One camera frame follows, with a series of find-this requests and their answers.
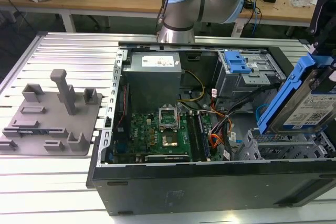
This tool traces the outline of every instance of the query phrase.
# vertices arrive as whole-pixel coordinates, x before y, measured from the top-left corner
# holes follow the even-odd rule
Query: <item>floor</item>
[[[36,31],[65,31],[62,19],[54,14],[23,14],[28,22]],[[0,82],[5,78],[18,58],[25,51],[27,46],[35,37],[35,33],[22,19],[19,13],[16,13],[17,22],[9,24],[6,20],[0,25]],[[79,33],[118,33],[118,34],[154,34],[155,20],[150,18],[130,18],[130,17],[111,17],[111,27],[105,27],[105,18],[95,16],[95,19],[101,24],[100,29],[95,29],[95,23],[88,17],[75,15],[74,21],[76,30]],[[211,24],[204,32],[201,32],[201,25],[196,24],[195,35],[197,36],[220,36],[230,37],[234,24]],[[242,37],[251,37],[254,24],[246,26]],[[256,32],[256,38],[280,38],[288,39],[285,26],[259,25]],[[307,39],[311,38],[305,31],[306,28],[296,28],[292,38]]]

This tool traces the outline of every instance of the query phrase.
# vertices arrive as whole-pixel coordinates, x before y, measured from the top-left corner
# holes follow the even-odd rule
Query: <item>metal slotted table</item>
[[[155,42],[151,35],[64,34],[37,36],[0,85],[0,128],[23,101],[27,83],[57,91],[50,73],[67,71],[82,92],[95,87],[103,98],[92,140],[102,128],[119,41]],[[294,65],[307,53],[297,40],[197,37],[223,45],[279,46]],[[301,208],[195,212],[110,217],[95,189],[85,186],[92,148],[84,157],[0,156],[0,223],[336,223],[336,189]]]

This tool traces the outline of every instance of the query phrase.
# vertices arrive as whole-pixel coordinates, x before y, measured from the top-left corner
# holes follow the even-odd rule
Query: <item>red wire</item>
[[[123,111],[122,111],[122,116],[118,122],[118,124],[116,125],[116,127],[114,129],[117,129],[119,124],[121,123],[121,121],[124,119],[124,116],[125,116],[125,110],[126,110],[126,86],[124,86],[124,99],[123,99],[123,103],[124,103],[124,108],[123,108]]]

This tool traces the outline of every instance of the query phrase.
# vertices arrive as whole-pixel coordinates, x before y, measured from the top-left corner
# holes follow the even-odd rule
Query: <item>wooden desk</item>
[[[50,0],[35,3],[30,0],[11,0],[22,12],[55,13],[63,18],[67,32],[75,32],[72,14],[125,16],[156,18],[161,0]],[[276,3],[265,3],[258,0],[257,6],[263,13],[261,24],[309,26],[315,6],[294,8],[289,0],[277,0]],[[15,10],[8,0],[0,0],[1,10]],[[236,21],[233,32],[239,37],[241,27],[251,16],[251,10],[243,9]]]
[[[21,12],[55,13],[63,18],[66,32],[76,32],[73,14],[156,18],[162,0],[50,0],[35,3],[11,0]],[[0,10],[15,11],[8,0],[0,0]]]
[[[315,6],[293,7],[290,0],[277,0],[275,3],[266,3],[263,0],[257,1],[263,19],[261,24],[267,25],[285,25],[285,26],[306,26],[310,25]],[[240,37],[244,24],[249,20],[252,10],[243,9],[236,20],[232,37]]]

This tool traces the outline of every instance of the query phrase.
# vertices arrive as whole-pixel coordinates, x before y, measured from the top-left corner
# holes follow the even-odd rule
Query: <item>motherboard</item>
[[[190,123],[195,119],[197,127]],[[162,124],[178,124],[178,129],[162,129]],[[158,158],[160,155],[169,157],[188,157],[188,161],[218,161],[217,153],[210,154],[208,134],[212,128],[211,117],[208,113],[190,115],[189,113],[166,114],[161,118],[159,113],[133,113],[130,125],[130,141],[117,145],[119,163],[143,163],[145,157]]]

